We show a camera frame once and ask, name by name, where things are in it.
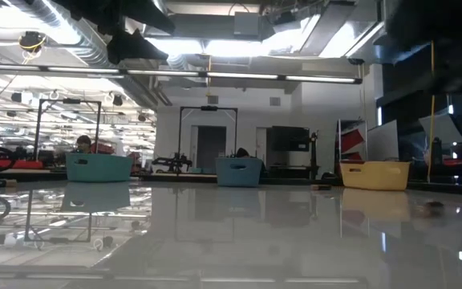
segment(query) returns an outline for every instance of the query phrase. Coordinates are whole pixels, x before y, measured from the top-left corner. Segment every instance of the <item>black frame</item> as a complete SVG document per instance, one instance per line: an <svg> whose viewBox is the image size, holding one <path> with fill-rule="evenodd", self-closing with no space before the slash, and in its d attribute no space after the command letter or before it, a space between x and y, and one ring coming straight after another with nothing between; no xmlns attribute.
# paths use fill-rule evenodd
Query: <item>black frame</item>
<svg viewBox="0 0 462 289"><path fill-rule="evenodd" d="M40 137L40 121L42 119L42 114L47 112L47 109L50 108L53 104L61 101L63 104L97 104L97 122L95 124L95 153L98 150L98 141L99 141L99 121L101 119L101 105L100 101L94 100L73 100L73 99L64 99L64 100L47 100L47 99L40 99L38 102L38 112L37 112L37 128L35 130L35 142L33 147L33 158L37 161L39 159L39 137ZM42 110L42 104L48 102L51 103L44 111Z"/></svg>
<svg viewBox="0 0 462 289"><path fill-rule="evenodd" d="M179 156L181 154L181 125L183 122L183 111L185 109L199 109L201 111L205 112L216 112L219 110L230 110L234 111L235 117L234 117L234 153L237 153L237 127L238 127L238 108L219 108L219 107L180 107L180 123L179 123L179 129L178 129L178 134L177 134L177 155Z"/></svg>

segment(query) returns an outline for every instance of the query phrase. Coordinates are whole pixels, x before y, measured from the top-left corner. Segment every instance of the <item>light fixture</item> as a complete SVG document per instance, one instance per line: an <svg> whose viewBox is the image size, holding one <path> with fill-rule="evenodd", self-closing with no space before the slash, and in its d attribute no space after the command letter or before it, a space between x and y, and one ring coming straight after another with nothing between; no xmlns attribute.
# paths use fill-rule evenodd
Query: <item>light fixture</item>
<svg viewBox="0 0 462 289"><path fill-rule="evenodd" d="M156 48L168 55L203 53L201 43L195 39L152 39L147 38Z"/></svg>
<svg viewBox="0 0 462 289"><path fill-rule="evenodd" d="M129 70L130 75L158 75L158 76L186 76L197 77L199 74L195 71L142 71Z"/></svg>
<svg viewBox="0 0 462 289"><path fill-rule="evenodd" d="M38 66L31 66L31 65L0 64L0 70L7 70L7 71L40 71L40 68Z"/></svg>
<svg viewBox="0 0 462 289"><path fill-rule="evenodd" d="M365 45L365 43L368 42L368 40L370 40L372 37L374 37L374 35L379 31L381 30L381 28L384 27L384 22L378 22L377 24L374 25L374 27L372 28L372 30L370 32L368 32L367 35L365 35L365 37L361 38L346 54L345 56L346 57L351 57L354 53L356 53L357 50L359 50L359 48L361 48L363 45Z"/></svg>
<svg viewBox="0 0 462 289"><path fill-rule="evenodd" d="M15 71L21 71L19 67L26 66L12 66L16 67ZM316 82L316 83L349 83L360 84L362 79L354 78L339 78L333 76L313 76L313 75L269 75L269 74L254 74L254 73L229 73L218 71L166 71L166 70L126 70L126 69L105 69L105 68L82 68L82 67L41 67L43 71L57 71L71 74L86 74L90 70L105 71L109 75L158 75L158 76L177 76L177 77L215 77L215 78L242 78L242 79L271 79L271 80L288 80L300 82Z"/></svg>
<svg viewBox="0 0 462 289"><path fill-rule="evenodd" d="M286 80L302 81L302 82L320 82L320 83L354 83L356 80L351 78L339 77L322 77L322 76L298 76L287 75Z"/></svg>
<svg viewBox="0 0 462 289"><path fill-rule="evenodd" d="M208 71L208 77L221 78L242 78L242 79L277 79L277 75L260 75L250 73L230 73L230 72L211 72Z"/></svg>
<svg viewBox="0 0 462 289"><path fill-rule="evenodd" d="M111 68L85 68L85 67L49 67L49 71L53 72L84 72L84 73L119 73L118 69Z"/></svg>
<svg viewBox="0 0 462 289"><path fill-rule="evenodd" d="M383 108L377 108L377 125L383 125Z"/></svg>
<svg viewBox="0 0 462 289"><path fill-rule="evenodd" d="M241 40L212 40L205 49L205 53L220 57L254 57L268 55L258 41Z"/></svg>

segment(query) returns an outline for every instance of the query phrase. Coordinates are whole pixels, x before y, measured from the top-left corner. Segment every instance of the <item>door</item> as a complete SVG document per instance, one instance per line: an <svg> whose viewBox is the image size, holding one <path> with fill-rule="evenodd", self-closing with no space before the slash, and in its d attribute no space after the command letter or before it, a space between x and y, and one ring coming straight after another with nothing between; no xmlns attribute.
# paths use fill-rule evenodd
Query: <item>door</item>
<svg viewBox="0 0 462 289"><path fill-rule="evenodd" d="M197 168L215 173L215 158L225 156L225 127L200 126L197 132Z"/></svg>

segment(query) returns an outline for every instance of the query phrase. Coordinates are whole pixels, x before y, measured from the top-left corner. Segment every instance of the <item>white panel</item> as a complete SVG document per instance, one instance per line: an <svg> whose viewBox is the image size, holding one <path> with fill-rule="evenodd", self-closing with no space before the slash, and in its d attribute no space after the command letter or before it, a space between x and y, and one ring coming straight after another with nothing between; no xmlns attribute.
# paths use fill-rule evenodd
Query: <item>white panel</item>
<svg viewBox="0 0 462 289"><path fill-rule="evenodd" d="M266 128L256 128L255 156L266 163Z"/></svg>
<svg viewBox="0 0 462 289"><path fill-rule="evenodd" d="M399 158L397 120L368 131L368 160L385 161L388 158Z"/></svg>

